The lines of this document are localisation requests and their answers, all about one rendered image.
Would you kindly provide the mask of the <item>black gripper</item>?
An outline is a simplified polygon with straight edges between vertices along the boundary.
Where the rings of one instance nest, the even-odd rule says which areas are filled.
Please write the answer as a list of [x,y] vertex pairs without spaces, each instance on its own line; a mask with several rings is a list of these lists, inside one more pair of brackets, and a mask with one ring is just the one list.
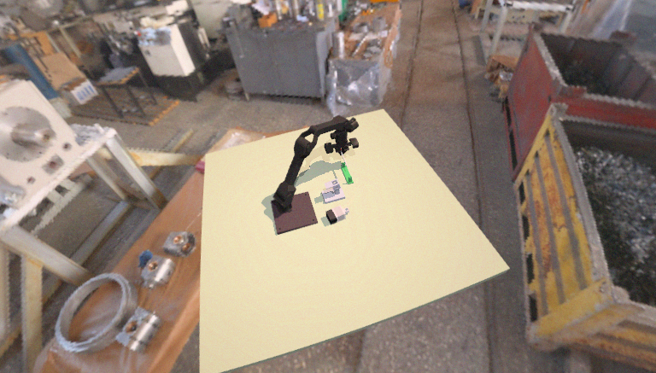
[[[339,153],[340,156],[341,156],[342,152],[344,154],[345,152],[347,152],[349,150],[349,146],[352,145],[353,149],[359,147],[359,143],[358,143],[358,140],[357,140],[356,137],[350,138],[349,141],[350,142],[348,142],[347,138],[345,140],[339,140],[337,138],[337,143],[335,143],[335,144],[325,143],[324,144],[325,152],[327,154],[330,154],[330,153],[333,153],[333,149],[335,149],[336,152]],[[342,149],[342,151],[341,151],[341,149]]]

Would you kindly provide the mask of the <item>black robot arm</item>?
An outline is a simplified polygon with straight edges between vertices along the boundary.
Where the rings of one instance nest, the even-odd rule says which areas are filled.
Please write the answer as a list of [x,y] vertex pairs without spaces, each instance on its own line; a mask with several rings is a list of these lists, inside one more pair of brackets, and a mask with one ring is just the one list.
[[[319,135],[335,130],[330,134],[330,136],[331,139],[335,139],[337,143],[337,138],[339,140],[345,140],[348,136],[348,132],[351,133],[358,127],[359,123],[357,122],[356,118],[353,117],[348,120],[343,116],[338,115],[334,117],[333,120],[327,121],[325,123],[311,125],[308,130],[301,133],[301,135],[295,141],[294,157],[286,177],[284,181],[279,184],[272,197],[277,202],[279,214],[291,212],[292,197],[296,192],[294,182],[296,181],[296,177],[300,171],[302,162],[306,157],[310,155],[311,151],[316,146]],[[305,138],[310,134],[313,134],[312,142],[309,142]]]

